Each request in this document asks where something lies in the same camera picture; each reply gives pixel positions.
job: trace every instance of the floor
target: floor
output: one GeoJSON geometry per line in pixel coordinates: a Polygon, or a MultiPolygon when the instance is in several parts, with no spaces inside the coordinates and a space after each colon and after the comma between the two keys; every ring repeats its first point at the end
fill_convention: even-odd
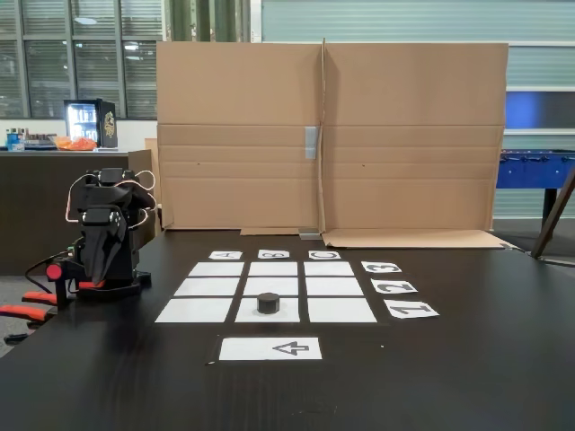
{"type": "MultiPolygon", "coordinates": [[[[530,250],[535,242],[541,221],[525,220],[495,220],[493,229],[501,239],[511,242],[524,250],[530,250]]],[[[545,257],[575,262],[575,219],[561,220],[555,229],[552,241],[545,251],[545,257]]],[[[575,277],[575,268],[553,266],[556,270],[575,277]]],[[[37,288],[26,281],[24,277],[0,277],[0,305],[21,303],[22,294],[37,288]]],[[[32,304],[32,306],[48,309],[48,306],[32,304]]],[[[12,347],[4,343],[4,337],[9,334],[29,333],[25,321],[9,317],[0,317],[0,357],[8,353],[12,347]]]]}

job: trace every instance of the cardboard backdrop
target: cardboard backdrop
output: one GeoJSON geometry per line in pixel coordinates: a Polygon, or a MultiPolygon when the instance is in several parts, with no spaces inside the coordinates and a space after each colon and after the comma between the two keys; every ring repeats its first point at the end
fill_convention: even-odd
{"type": "Polygon", "coordinates": [[[325,223],[332,245],[499,246],[454,231],[491,227],[507,54],[504,44],[159,43],[166,227],[325,223]]]}

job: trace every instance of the mini fridge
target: mini fridge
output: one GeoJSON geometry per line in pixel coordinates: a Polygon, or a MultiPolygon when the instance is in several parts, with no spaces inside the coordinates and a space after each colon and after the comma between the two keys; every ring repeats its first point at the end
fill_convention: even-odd
{"type": "Polygon", "coordinates": [[[72,139],[89,137],[99,147],[117,148],[116,107],[109,101],[64,101],[66,133],[72,139]]]}

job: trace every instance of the arrow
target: arrow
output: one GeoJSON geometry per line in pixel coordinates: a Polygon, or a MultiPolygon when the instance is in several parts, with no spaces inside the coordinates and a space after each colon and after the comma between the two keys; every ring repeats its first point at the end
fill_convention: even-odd
{"type": "Polygon", "coordinates": [[[292,341],[291,343],[284,344],[283,346],[275,346],[273,349],[278,350],[278,352],[281,353],[287,353],[288,355],[297,356],[298,350],[306,352],[309,350],[309,346],[298,346],[297,341],[292,341]],[[290,351],[284,350],[283,349],[284,347],[290,347],[291,350],[290,351]]]}

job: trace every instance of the ceiling light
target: ceiling light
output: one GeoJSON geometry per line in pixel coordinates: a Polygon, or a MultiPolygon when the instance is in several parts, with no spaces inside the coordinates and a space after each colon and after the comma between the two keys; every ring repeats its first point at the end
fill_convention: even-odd
{"type": "Polygon", "coordinates": [[[74,21],[79,22],[83,25],[94,25],[97,24],[98,22],[96,20],[94,20],[93,18],[82,18],[82,17],[77,17],[74,18],[74,21]]]}

